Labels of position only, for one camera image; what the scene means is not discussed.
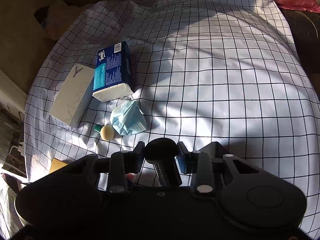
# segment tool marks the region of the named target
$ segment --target cardboard box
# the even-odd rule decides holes
[[[74,64],[54,100],[49,114],[77,128],[92,98],[94,69]]]
[[[58,169],[61,169],[64,166],[67,166],[67,165],[68,164],[64,163],[63,161],[60,161],[60,160],[58,160],[56,158],[53,158],[51,166],[50,166],[49,174],[53,173],[54,171],[56,171]]]
[[[131,56],[125,41],[98,52],[93,96],[102,103],[133,94]]]

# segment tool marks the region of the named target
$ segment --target green cap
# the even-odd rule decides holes
[[[94,130],[98,133],[100,133],[101,129],[102,129],[103,125],[101,124],[96,124],[95,127],[94,127]]]

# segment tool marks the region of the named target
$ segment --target checkered bedsheet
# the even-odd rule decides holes
[[[74,63],[95,67],[98,50],[126,41],[132,54],[131,97],[92,99],[77,129],[49,115]],[[137,99],[148,130],[103,141],[95,124]],[[70,26],[30,89],[25,116],[28,179],[45,176],[53,157],[110,156],[158,137],[189,151],[219,141],[298,186],[308,197],[301,228],[320,227],[319,100],[300,66],[287,21],[273,0],[101,1]],[[183,185],[190,176],[182,175]],[[103,174],[99,187],[106,187]],[[143,164],[141,185],[159,185]]]

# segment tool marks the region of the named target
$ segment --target black grid line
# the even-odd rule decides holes
[[[107,103],[92,99],[77,129],[50,116],[74,63],[94,68],[97,51],[120,41],[132,54],[135,93]],[[101,140],[94,125],[107,124],[112,110],[130,99],[139,101],[148,129]],[[106,157],[158,137],[183,141],[190,151],[218,141],[300,187],[308,202],[301,229],[314,237],[319,120],[319,99],[272,0],[101,1],[65,32],[29,91],[26,169],[33,181],[47,174],[54,157]],[[137,184],[155,186],[152,170],[144,162]],[[189,185],[191,176],[182,177]]]

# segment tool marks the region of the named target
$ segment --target surgical mask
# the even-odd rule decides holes
[[[137,101],[129,100],[115,108],[110,115],[112,127],[120,135],[133,135],[147,129],[147,122]]]

